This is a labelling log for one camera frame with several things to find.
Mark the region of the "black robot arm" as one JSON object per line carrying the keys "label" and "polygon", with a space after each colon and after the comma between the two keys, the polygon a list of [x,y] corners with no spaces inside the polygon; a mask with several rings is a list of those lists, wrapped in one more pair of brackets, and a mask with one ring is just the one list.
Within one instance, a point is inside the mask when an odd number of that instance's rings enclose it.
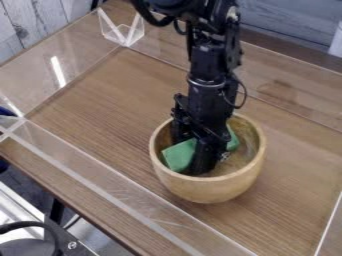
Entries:
{"label": "black robot arm", "polygon": [[231,152],[229,119],[245,103],[237,100],[243,83],[235,75],[242,65],[241,13],[237,0],[130,0],[150,25],[166,27],[186,37],[190,70],[189,93],[174,96],[173,146],[165,152],[194,151],[178,171],[197,176],[209,173]]}

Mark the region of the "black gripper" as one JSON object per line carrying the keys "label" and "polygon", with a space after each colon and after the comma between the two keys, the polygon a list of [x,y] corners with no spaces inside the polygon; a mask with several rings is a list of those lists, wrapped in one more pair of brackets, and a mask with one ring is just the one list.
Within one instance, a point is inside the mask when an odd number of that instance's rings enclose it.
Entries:
{"label": "black gripper", "polygon": [[189,78],[187,82],[189,94],[178,93],[174,96],[171,138],[174,144],[198,138],[191,174],[202,175],[215,168],[227,151],[231,136],[226,122],[238,108],[235,100],[239,82],[235,78],[218,81]]}

